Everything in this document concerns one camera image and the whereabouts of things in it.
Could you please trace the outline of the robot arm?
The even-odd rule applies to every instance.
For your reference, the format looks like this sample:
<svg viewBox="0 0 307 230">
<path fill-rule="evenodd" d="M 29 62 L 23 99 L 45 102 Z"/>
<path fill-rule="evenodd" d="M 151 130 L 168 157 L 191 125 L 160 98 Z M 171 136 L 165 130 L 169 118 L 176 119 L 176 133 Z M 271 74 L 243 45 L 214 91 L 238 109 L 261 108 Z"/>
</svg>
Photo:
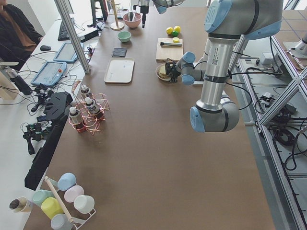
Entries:
<svg viewBox="0 0 307 230">
<path fill-rule="evenodd" d="M 142 28 L 145 28 L 146 16 L 149 13 L 150 0 L 139 0 L 135 7 L 140 7 L 140 12 L 142 14 Z M 159 14 L 166 12 L 167 8 L 177 6 L 182 4 L 183 0 L 153 0 L 154 6 L 156 7 Z"/>
<path fill-rule="evenodd" d="M 203 78 L 200 99 L 190 109 L 196 132 L 226 132 L 239 121 L 238 106 L 224 92 L 234 44 L 244 36 L 256 40 L 279 32 L 281 0 L 214 0 L 207 10 L 204 28 L 210 43 L 206 69 L 195 69 L 195 55 L 187 52 L 177 63 L 182 82 L 193 84 Z"/>
</svg>

